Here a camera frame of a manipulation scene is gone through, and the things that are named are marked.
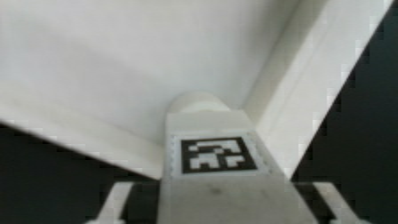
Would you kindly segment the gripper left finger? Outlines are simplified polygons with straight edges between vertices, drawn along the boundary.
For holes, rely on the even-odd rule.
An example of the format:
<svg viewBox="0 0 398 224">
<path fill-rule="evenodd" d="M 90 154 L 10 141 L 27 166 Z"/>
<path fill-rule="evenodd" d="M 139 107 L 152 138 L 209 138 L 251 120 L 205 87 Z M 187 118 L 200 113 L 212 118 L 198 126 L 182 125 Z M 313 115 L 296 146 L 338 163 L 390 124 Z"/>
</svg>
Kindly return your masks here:
<svg viewBox="0 0 398 224">
<path fill-rule="evenodd" d="M 116 182 L 97 217 L 86 224 L 157 224 L 159 184 Z"/>
</svg>

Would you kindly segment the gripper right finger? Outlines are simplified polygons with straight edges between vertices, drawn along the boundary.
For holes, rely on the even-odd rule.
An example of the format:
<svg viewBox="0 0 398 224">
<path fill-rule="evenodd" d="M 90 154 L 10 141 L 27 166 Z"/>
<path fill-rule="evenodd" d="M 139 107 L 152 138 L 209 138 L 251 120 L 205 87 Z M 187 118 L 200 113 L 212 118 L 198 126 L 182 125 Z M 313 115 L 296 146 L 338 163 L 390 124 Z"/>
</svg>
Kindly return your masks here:
<svg viewBox="0 0 398 224">
<path fill-rule="evenodd" d="M 331 182 L 296 182 L 317 224 L 374 224 L 360 217 Z"/>
</svg>

